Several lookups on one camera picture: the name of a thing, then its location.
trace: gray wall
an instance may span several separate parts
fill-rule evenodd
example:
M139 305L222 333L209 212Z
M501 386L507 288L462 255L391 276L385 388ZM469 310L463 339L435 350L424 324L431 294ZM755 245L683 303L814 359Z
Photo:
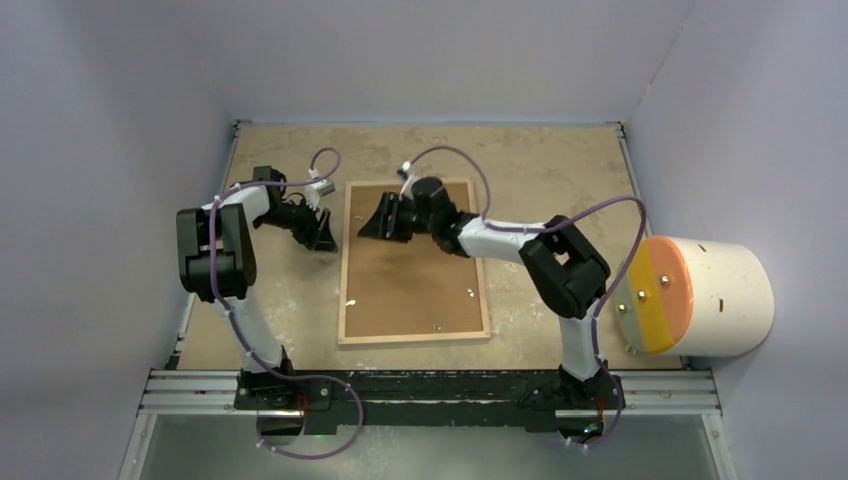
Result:
M182 0L227 110L272 121L627 118L694 0Z
M167 2L70 3L0 6L3 478L117 475L178 328L174 213L229 146Z
M746 479L848 468L846 13L698 0L629 129L655 231L747 245L774 287L762 346L713 363Z

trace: purple cable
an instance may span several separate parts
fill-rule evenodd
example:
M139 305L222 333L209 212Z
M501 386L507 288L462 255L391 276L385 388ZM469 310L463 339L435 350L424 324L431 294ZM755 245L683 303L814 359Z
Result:
M627 254L627 258L624 260L624 263L621 265L621 268L618 270L618 273L616 273L615 278L613 278L613 281L610 284L609 288L607 288L606 292L601 296L600 300L598 300L598 303L595 307L595 311L592 313L592 320L591 320L592 321L592 328L591 328L591 330L592 330L592 351L593 351L592 353L595 355L595 361L598 363L598 366L600 367L601 371L603 371L604 375L606 375L610 379L610 381L612 382L613 386L616 389L615 390L616 391L616 395L615 395L616 396L615 417L613 417L612 422L610 422L609 428L606 429L605 433L603 435L601 435L600 438L598 438L597 440L595 440L591 444L587 444L585 446L586 447L588 447L588 446L595 447L595 446L599 445L601 442L606 440L610 436L610 434L612 434L612 432L615 430L615 427L618 425L618 421L621 418L621 411L622 411L622 409L624 409L624 395L622 394L621 384L618 382L618 380L615 379L615 377L612 375L612 372L609 371L607 366L604 365L604 362L601 360L601 347L598 343L598 316L601 314L601 309L603 309L604 305L609 300L610 296L612 295L612 292L615 291L615 289L618 287L618 284L621 283L621 280L624 278L624 275L627 273L627 269L630 267L630 264L633 262L633 257L636 256L636 251L639 249L639 243L641 242L642 237L645 235L645 227L646 227L647 218L648 218L647 212L645 211L645 203L642 202L642 199L640 199L639 197L637 197L635 195L621 195L621 196L618 196L618 197L610 198L608 200L604 200L603 202L601 202L597 205L593 205L593 206L587 208L586 210L578 213L577 215L575 215L571 218L567 218L567 219L563 220L562 222L560 222L556 225L550 226L550 227L546 227L546 228L537 228L536 227L536 228L526 228L525 229L525 228L522 228L522 227L498 226L498 225L492 224L486 218L487 215L489 214L489 208L492 205L492 194L491 194L491 190L489 189L489 181L486 179L486 175L483 173L483 169L480 168L480 165L476 161L474 161L474 159L471 158L470 155L468 155L467 153L463 152L462 150L460 150L456 147L451 147L450 145L436 145L436 146L430 147L427 150L424 150L423 152L416 155L415 158L410 160L410 162L409 162L410 166L414 165L415 162L417 162L418 160L421 159L421 157L427 155L428 153L435 152L437 150L447 150L449 152L453 152L453 153L459 155L460 157L464 158L468 163L470 163L471 166L474 167L474 170L477 171L477 174L480 175L480 181L483 183L483 190L486 192L486 203L485 203L485 206L483 207L483 211L480 212L480 218L483 220L483 222L484 222L484 224L486 225L487 228L490 228L490 229L492 229L496 232L553 233L553 232L562 230L563 228L570 227L571 225L574 225L576 222L588 217L589 215L592 215L593 213L596 213L599 210L607 208L610 205L614 205L616 203L625 202L625 201L636 203L636 206L639 209L639 231L636 234L636 240L633 242L633 246L630 247L630 253Z
M336 164L333 166L333 168L329 172L327 172L324 175L321 175L317 178L313 178L311 180L307 180L307 181L304 181L304 182L270 182L270 181L249 182L249 183L245 183L245 184L240 184L238 186L234 186L233 188L230 188L229 190L224 192L222 195L216 196L215 201L212 202L212 207L209 209L209 238L210 239L215 238L215 223L216 223L215 212L218 210L218 206L221 204L221 202L226 200L230 195L233 195L234 193L238 192L239 190L241 190L243 188L249 188L249 187L303 187L303 186L310 185L310 184L313 184L313 183L317 183L317 182L320 182L320 181L325 180L327 178L330 178L330 176L333 175L334 173L336 173L336 170L339 169L339 165L341 165L341 162L342 162L342 155L335 148L324 147L321 150L318 150L315 153L315 155L312 156L312 161L310 162L310 166L314 166L315 160L324 152L333 152L336 155ZM216 264L215 263L216 257L217 257L216 249L210 248L209 249L209 264L210 265ZM336 377L330 377L330 376L327 376L327 375L290 376L290 375L284 375L284 374L274 370L274 367L272 365L268 364L265 360L263 360L261 357L259 357L259 355L257 355L253 351L253 348L251 348L250 345L248 345L247 339L244 338L244 333L242 333L241 329L238 326L238 322L236 321L236 314L235 314L235 311L232 308L232 305L230 305L230 303L227 302L224 299L223 296L221 296L221 292L218 289L218 275L217 275L217 272L214 269L211 269L211 271L209 272L209 282L211 284L212 294L215 296L215 299L218 300L219 302L221 302L221 305L223 305L224 309L227 311L227 319L230 322L230 327L233 329L233 332L235 332L236 338L238 339L242 348L244 349L245 352L248 352L248 354L250 355L250 358L252 358L253 361L256 362L260 367L265 369L273 377L278 378L278 379L283 380L283 381L287 381L287 382L324 380L324 381L331 381L331 382L337 383L337 384L341 385L345 389L345 391L350 392L350 395L353 397L353 400L356 402L356 408L359 412L359 419L357 420L357 423L356 423L356 430L353 432L353 435L351 435L351 437L348 439L348 441L344 443L344 445L342 445L341 447L339 447L339 448L337 448L333 451L330 451L330 452L327 452L327 453L322 453L320 455L303 455L303 454L300 454L300 453L288 452L286 450L282 450L282 449L279 449L275 446L269 445L268 442L266 442L262 438L261 432L259 432L257 430L257 432L259 433L259 445L265 447L266 449L270 450L271 452L278 453L278 454L284 455L286 457L297 458L297 459L300 459L300 460L320 460L322 458L332 457L333 455L337 455L337 454L345 451L351 445L353 445L353 442L355 442L356 439L359 437L359 434L362 433L362 425L363 425L363 420L365 418L365 411L362 407L362 400L359 399L359 395L356 394L356 392L353 390L353 388L349 384L343 382L342 380L340 380Z

